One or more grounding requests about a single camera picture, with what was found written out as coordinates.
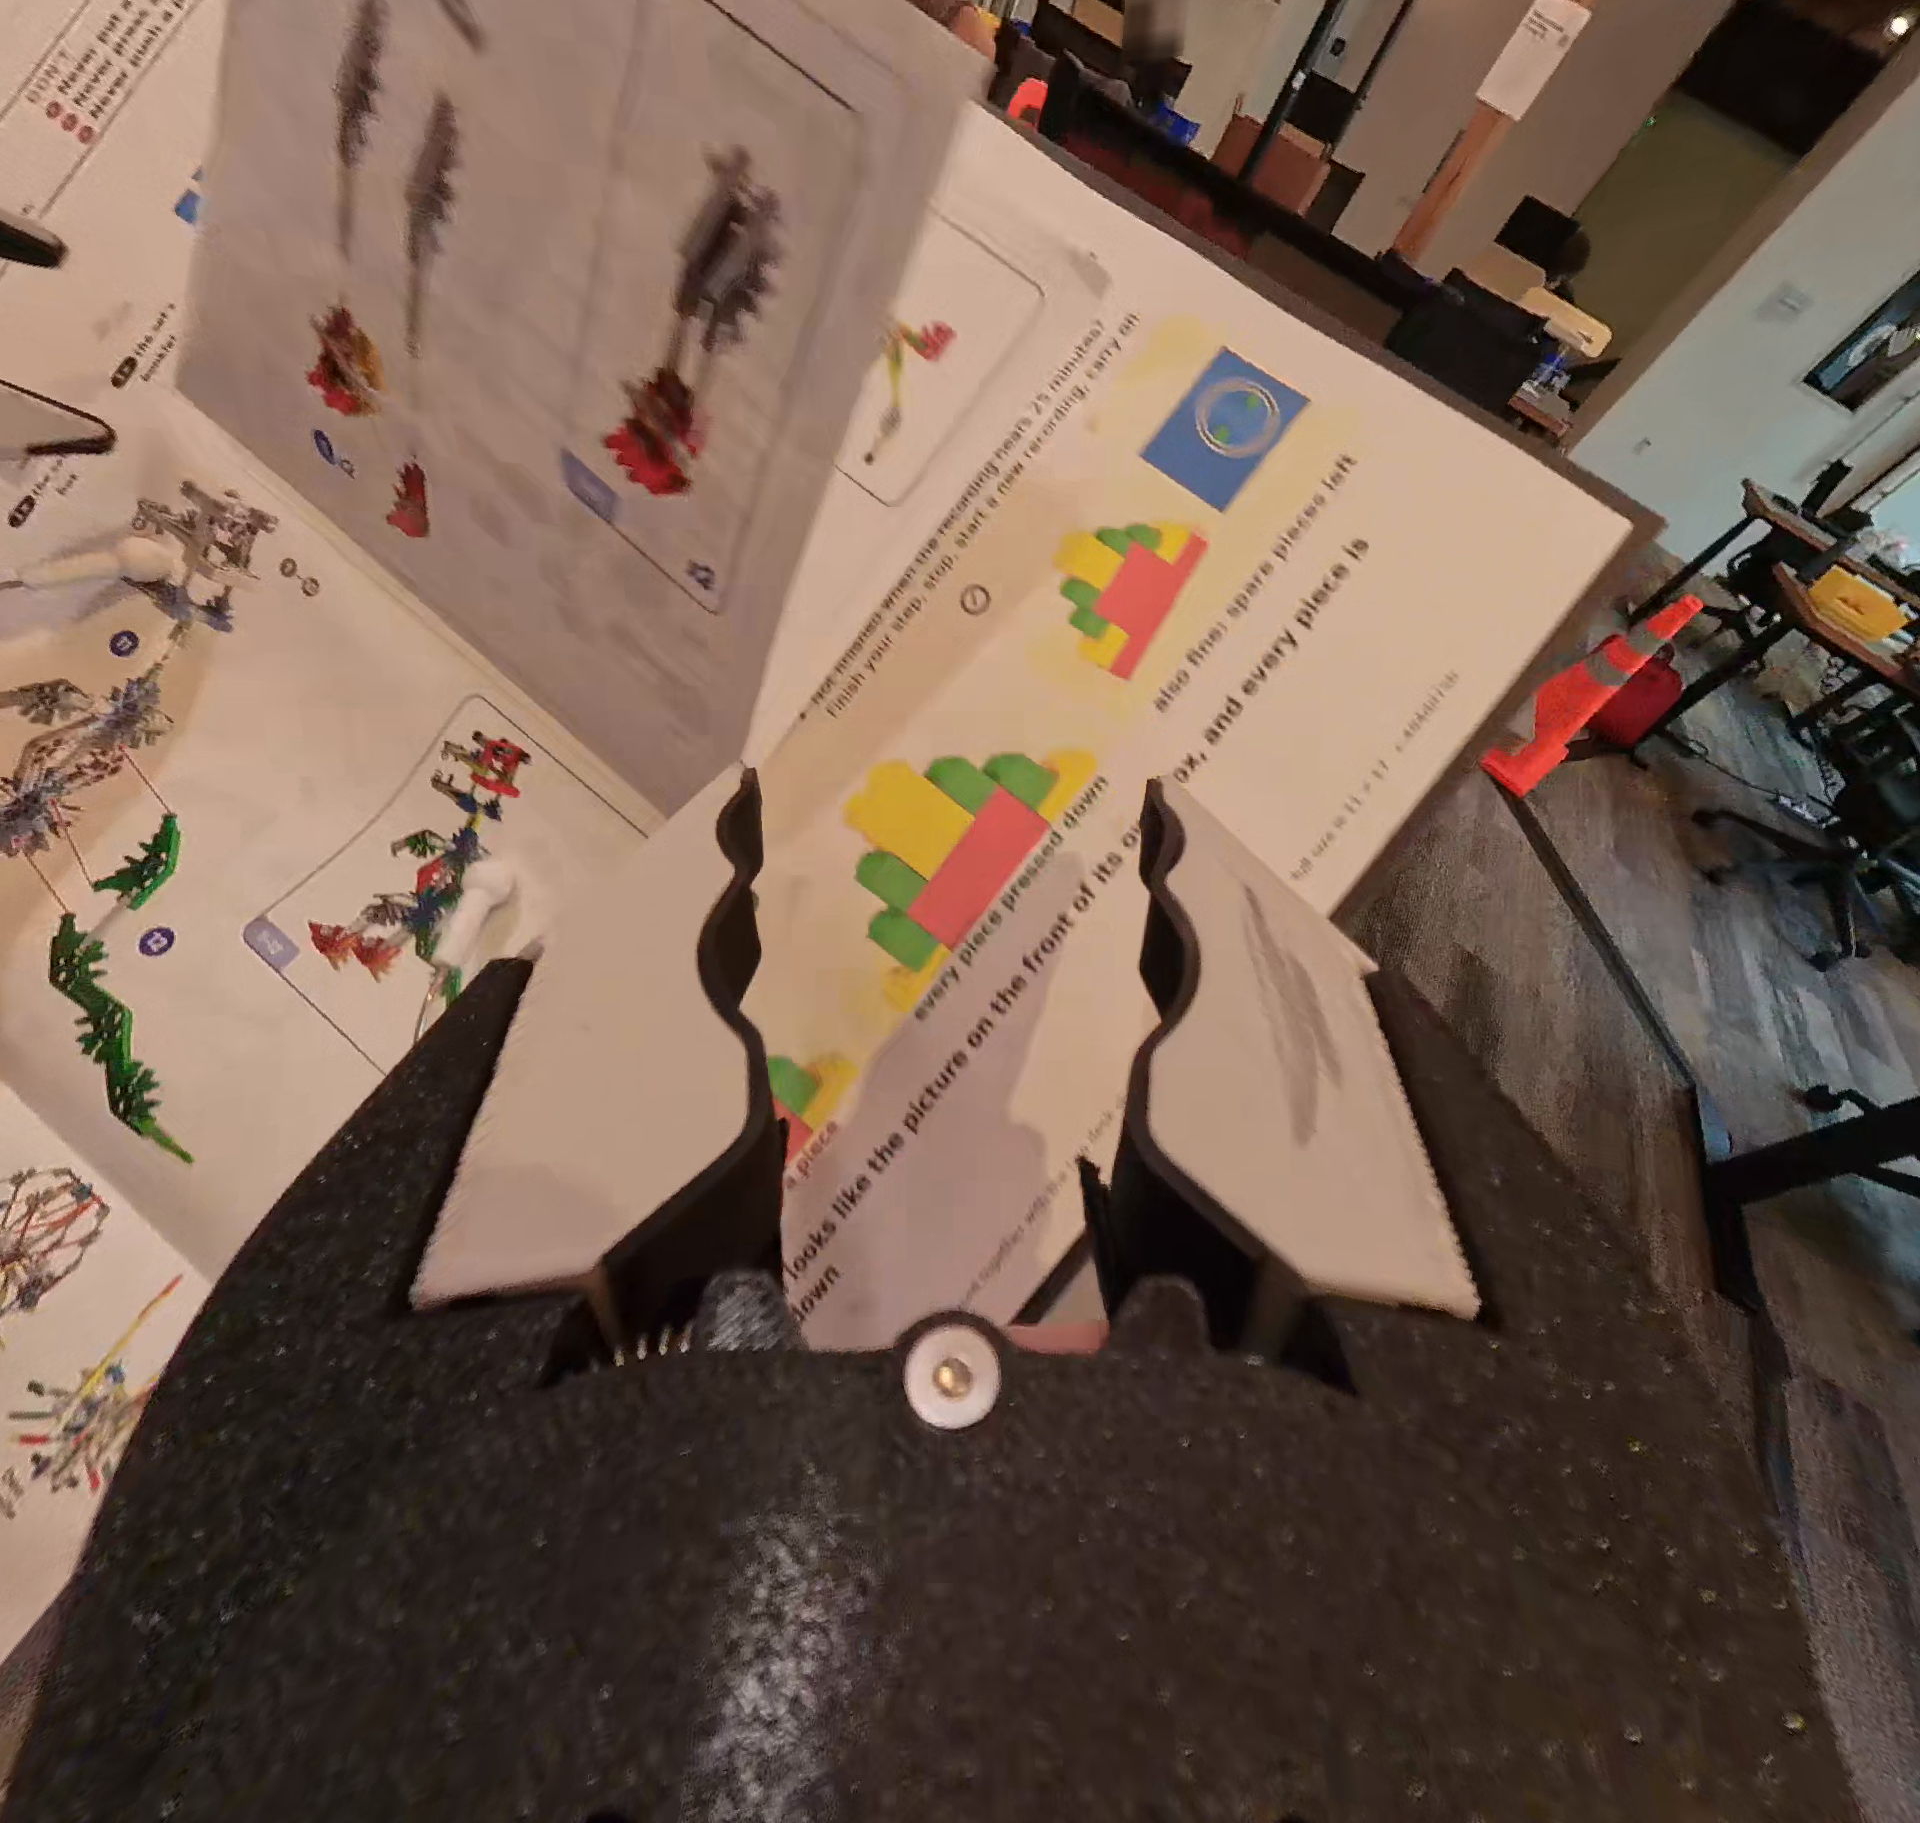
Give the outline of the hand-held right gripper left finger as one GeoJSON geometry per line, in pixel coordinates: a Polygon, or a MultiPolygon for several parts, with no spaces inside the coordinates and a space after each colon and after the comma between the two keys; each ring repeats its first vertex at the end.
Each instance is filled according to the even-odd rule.
{"type": "Polygon", "coordinates": [[[755,772],[726,766],[411,1052],[412,1311],[777,1289],[785,1141],[746,1005],[761,860],[755,772]]]}

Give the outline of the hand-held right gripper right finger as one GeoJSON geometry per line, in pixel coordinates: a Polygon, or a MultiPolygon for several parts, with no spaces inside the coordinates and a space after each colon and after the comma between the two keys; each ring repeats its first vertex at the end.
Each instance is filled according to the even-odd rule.
{"type": "Polygon", "coordinates": [[[1380,1024],[1379,969],[1182,784],[1139,809],[1139,984],[1102,1173],[1102,1311],[1187,1290],[1214,1350],[1338,1367],[1332,1303],[1487,1296],[1380,1024]]]}

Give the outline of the building instruction sheet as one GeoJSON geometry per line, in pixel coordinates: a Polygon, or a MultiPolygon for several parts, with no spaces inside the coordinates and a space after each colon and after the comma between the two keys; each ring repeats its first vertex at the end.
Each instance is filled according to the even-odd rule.
{"type": "Polygon", "coordinates": [[[486,952],[739,752],[981,60],[899,0],[4,0],[4,1553],[486,952]]]}

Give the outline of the white book stand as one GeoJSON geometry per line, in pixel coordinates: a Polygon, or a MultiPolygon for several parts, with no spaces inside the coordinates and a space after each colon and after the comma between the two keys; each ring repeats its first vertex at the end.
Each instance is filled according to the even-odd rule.
{"type": "Polygon", "coordinates": [[[486,864],[540,748],[497,698],[418,690],[420,636],[309,547],[300,598],[259,607],[277,519],[241,502],[143,500],[109,543],[48,557],[4,592],[111,600],[86,680],[4,688],[27,737],[4,761],[4,860],[55,901],[50,984],[85,1057],[146,1079],[111,939],[180,941],[174,884],[227,896],[246,948],[371,1066],[465,993],[497,931],[486,864]]]}

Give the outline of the orange traffic cone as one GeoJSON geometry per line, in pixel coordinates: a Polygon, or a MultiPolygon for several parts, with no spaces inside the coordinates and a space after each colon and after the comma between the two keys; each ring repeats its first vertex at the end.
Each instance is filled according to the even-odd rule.
{"type": "Polygon", "coordinates": [[[1654,617],[1607,636],[1586,656],[1548,677],[1529,700],[1521,740],[1513,748],[1487,749],[1478,758],[1481,772],[1512,797],[1529,794],[1570,758],[1572,745],[1602,709],[1623,694],[1702,608],[1699,598],[1679,596],[1654,617]]]}

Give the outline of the white task instruction board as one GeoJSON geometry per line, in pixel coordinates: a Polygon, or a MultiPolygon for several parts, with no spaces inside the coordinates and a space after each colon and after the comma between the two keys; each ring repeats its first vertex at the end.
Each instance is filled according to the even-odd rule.
{"type": "Polygon", "coordinates": [[[785,1290],[853,1348],[1011,1318],[1077,1239],[1149,1025],[1144,786],[1332,914],[1648,523],[979,95],[831,456],[739,752],[467,986],[754,767],[785,1290]]]}

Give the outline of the wooden post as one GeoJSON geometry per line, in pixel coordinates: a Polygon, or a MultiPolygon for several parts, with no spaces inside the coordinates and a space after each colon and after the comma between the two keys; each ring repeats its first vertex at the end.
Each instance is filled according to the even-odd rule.
{"type": "Polygon", "coordinates": [[[1471,117],[1429,180],[1391,252],[1416,265],[1467,186],[1517,127],[1525,111],[1588,29],[1598,0],[1532,0],[1474,93],[1471,117]]]}

